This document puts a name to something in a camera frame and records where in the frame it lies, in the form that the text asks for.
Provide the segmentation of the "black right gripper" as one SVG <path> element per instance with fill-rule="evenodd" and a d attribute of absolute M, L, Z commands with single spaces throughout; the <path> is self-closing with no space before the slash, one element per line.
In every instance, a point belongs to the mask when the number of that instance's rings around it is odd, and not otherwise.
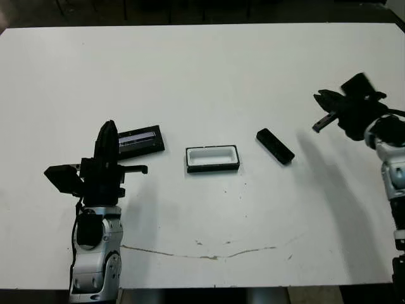
<path fill-rule="evenodd" d="M 327 114 L 313 125 L 317 133 L 337 120 L 347 137 L 363 139 L 366 128 L 389 110 L 381 102 L 387 95 L 380 91 L 366 95 L 342 95 L 331 90 L 319 90 L 318 93 L 313 97 Z"/>

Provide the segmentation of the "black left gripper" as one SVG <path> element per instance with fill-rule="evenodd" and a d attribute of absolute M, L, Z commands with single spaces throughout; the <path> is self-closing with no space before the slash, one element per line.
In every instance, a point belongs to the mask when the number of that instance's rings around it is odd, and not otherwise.
<path fill-rule="evenodd" d="M 107 159 L 105 159 L 107 134 Z M 79 174 L 75 179 L 72 195 L 81 197 L 86 206 L 115 206 L 125 196 L 121 185 L 125 174 L 140 172 L 148 173 L 146 165 L 120 165 L 118 131 L 113 120 L 105 122 L 101 127 L 93 158 L 82 158 Z"/>

